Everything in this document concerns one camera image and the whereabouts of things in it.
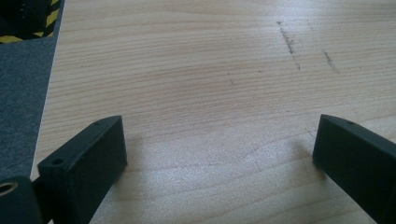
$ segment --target scratch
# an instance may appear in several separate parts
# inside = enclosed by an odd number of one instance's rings
[[[294,55],[293,55],[293,60],[294,60],[294,63],[296,64],[296,66],[297,66],[297,69],[301,70],[301,66],[300,66],[299,63],[297,63],[296,57],[294,57]]]
[[[280,24],[282,24],[281,21],[277,21],[276,23],[277,23],[279,26],[280,26]],[[285,40],[286,46],[288,46],[289,53],[290,53],[291,57],[293,58],[294,63],[295,63],[296,66],[297,66],[297,69],[298,69],[298,70],[301,70],[301,66],[300,66],[300,64],[297,62],[297,59],[296,59],[296,57],[295,57],[295,50],[294,50],[294,48],[293,48],[294,40],[293,40],[292,38],[289,37],[288,32],[286,32],[282,27],[279,28],[279,31],[280,31],[280,33],[282,34],[283,39]]]
[[[323,50],[324,56],[326,56],[327,64],[332,68],[332,70],[338,74],[340,74],[340,71],[338,71],[337,68],[335,68],[334,64],[332,63],[332,58],[327,54],[326,50]]]
[[[286,43],[286,45],[287,45],[288,48],[289,48],[289,53],[290,53],[290,54],[293,54],[293,53],[294,53],[294,48],[293,48],[292,45],[294,44],[294,40],[291,39],[291,38],[288,36],[288,33],[287,33],[286,31],[284,31],[282,28],[280,28],[280,33],[282,34],[283,39],[285,40],[285,43]]]
[[[231,81],[231,84],[233,85],[233,79],[231,78],[231,75],[230,75],[230,73],[227,73],[227,75],[228,75],[228,78],[230,79],[230,81]]]

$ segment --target light wooden surface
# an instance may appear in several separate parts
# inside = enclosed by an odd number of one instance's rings
[[[120,114],[92,223],[373,223],[311,155],[322,113],[396,140],[395,73],[391,0],[67,0],[32,177]]]

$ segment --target gray fabric mat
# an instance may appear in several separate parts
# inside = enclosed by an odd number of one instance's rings
[[[63,8],[54,36],[0,45],[0,179],[30,176]]]

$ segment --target wooden table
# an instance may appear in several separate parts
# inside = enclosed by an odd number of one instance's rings
[[[92,223],[373,223],[311,155],[322,113],[396,140],[395,71],[390,0],[67,0],[34,167],[120,114]]]

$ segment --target black and yellow striped tape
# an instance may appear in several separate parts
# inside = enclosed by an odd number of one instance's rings
[[[38,33],[20,33],[17,35],[3,35],[0,36],[0,44],[7,44],[12,42],[18,42],[27,39],[35,39],[45,36],[53,36],[53,30],[55,28],[55,22],[59,15],[61,6],[61,0],[52,0],[49,10],[47,12],[47,23],[46,28],[42,32]]]

